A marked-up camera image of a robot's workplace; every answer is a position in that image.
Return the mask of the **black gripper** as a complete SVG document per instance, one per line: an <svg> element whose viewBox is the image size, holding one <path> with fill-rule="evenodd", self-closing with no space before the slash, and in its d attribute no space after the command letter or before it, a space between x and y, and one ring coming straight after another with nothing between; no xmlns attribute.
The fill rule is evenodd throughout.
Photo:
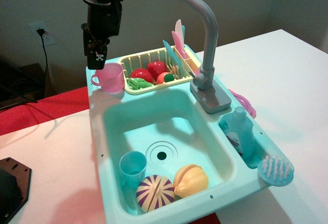
<svg viewBox="0 0 328 224"><path fill-rule="evenodd" d="M97 0L83 0L88 5L87 22L83 30L84 55L88 69L102 70L107 57L110 37L118 36L121 22L121 2L111 0L101 3Z"/></svg>

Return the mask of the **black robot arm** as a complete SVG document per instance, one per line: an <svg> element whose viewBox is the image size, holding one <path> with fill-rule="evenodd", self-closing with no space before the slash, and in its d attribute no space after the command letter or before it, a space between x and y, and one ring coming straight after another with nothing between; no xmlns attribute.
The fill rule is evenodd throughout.
<svg viewBox="0 0 328 224"><path fill-rule="evenodd" d="M123 0L83 0L88 5L83 30L84 55L90 70L101 70L107 59L110 38L119 35Z"/></svg>

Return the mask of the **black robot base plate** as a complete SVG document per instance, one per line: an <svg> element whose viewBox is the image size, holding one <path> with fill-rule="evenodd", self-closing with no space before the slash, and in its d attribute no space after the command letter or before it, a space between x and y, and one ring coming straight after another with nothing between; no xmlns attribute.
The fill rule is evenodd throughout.
<svg viewBox="0 0 328 224"><path fill-rule="evenodd" d="M9 223L29 199L32 169L7 157L1 159L1 223Z"/></svg>

